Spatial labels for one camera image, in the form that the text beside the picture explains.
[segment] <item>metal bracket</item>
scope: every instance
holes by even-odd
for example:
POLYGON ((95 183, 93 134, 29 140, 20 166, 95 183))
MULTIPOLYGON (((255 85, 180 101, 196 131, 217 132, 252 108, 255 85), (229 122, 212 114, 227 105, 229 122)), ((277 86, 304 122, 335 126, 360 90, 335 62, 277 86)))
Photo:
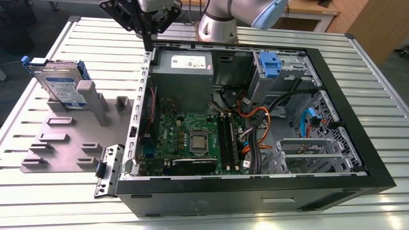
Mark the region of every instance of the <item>metal bracket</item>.
POLYGON ((96 168, 96 189, 95 199, 100 198, 116 198, 116 184, 120 178, 120 169, 124 155, 124 146, 117 144, 105 149, 101 156, 101 161, 96 168))

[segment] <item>ram slot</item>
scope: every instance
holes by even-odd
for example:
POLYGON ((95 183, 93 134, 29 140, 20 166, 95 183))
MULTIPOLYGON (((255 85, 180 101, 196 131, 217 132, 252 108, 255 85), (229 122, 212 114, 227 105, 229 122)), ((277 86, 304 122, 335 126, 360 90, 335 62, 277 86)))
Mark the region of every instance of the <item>ram slot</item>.
POLYGON ((228 121, 229 121, 229 125, 231 125, 231 128, 229 128, 231 141, 229 141, 229 143, 232 143, 232 150, 233 150, 232 153, 231 153, 231 155, 233 156, 233 158, 232 158, 232 164, 233 165, 231 165, 231 167, 232 167, 232 169, 239 170, 239 151, 237 151, 237 141, 236 141, 236 132, 235 132, 236 128, 235 128, 235 120, 233 120, 232 114, 229 114, 228 119, 229 119, 228 121))
POLYGON ((225 169, 229 166, 229 155, 227 151, 225 132, 224 132, 224 114, 217 117, 217 135, 220 146, 221 167, 225 169))
POLYGON ((228 116, 223 120, 224 133, 225 133, 225 148, 229 162, 229 169, 235 168, 235 157, 233 157, 233 143, 232 143, 232 132, 231 132, 231 119, 228 116))

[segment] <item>white sticker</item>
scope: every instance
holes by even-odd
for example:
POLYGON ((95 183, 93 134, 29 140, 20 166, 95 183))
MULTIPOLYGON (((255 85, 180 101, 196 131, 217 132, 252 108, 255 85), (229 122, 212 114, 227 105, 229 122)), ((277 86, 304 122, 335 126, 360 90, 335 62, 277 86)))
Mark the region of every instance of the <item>white sticker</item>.
POLYGON ((205 57, 204 56, 173 56, 172 68, 179 69, 205 69, 205 57))
POLYGON ((64 81, 61 81, 63 79, 64 78, 47 78, 49 89, 57 95, 61 103, 72 106, 84 106, 85 100, 76 90, 76 83, 72 79, 64 79, 64 81))
POLYGON ((249 104, 249 103, 251 103, 249 99, 247 99, 245 97, 244 97, 241 100, 243 100, 243 102, 244 102, 245 104, 249 104))
POLYGON ((243 162, 243 168, 251 168, 251 162, 249 161, 243 162))

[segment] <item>power supply label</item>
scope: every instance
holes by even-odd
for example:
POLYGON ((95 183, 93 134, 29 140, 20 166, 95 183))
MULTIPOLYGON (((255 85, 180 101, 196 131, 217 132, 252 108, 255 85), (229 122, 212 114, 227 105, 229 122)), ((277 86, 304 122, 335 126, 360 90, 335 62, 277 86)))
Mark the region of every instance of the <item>power supply label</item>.
POLYGON ((76 82, 72 78, 45 78, 49 89, 65 106, 79 108, 85 105, 83 95, 76 90, 76 82))
POLYGON ((179 69, 205 69, 204 56, 172 56, 172 68, 179 69))

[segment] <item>black plastic clip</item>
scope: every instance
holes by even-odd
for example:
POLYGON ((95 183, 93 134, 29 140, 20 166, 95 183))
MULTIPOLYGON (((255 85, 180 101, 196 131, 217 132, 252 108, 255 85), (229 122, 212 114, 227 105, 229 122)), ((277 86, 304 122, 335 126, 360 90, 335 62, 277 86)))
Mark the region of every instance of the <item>black plastic clip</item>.
POLYGON ((99 178, 99 179, 103 179, 104 176, 105 176, 105 170, 107 170, 107 163, 104 162, 99 162, 97 163, 97 167, 96 167, 96 172, 95 172, 95 176, 99 178))
POLYGON ((323 120, 321 117, 313 116, 313 118, 312 118, 312 127, 319 128, 319 127, 320 127, 321 120, 323 120))
POLYGON ((328 123, 328 128, 329 128, 329 129, 337 129, 340 126, 343 126, 343 123, 341 123, 341 122, 331 121, 331 122, 328 123))

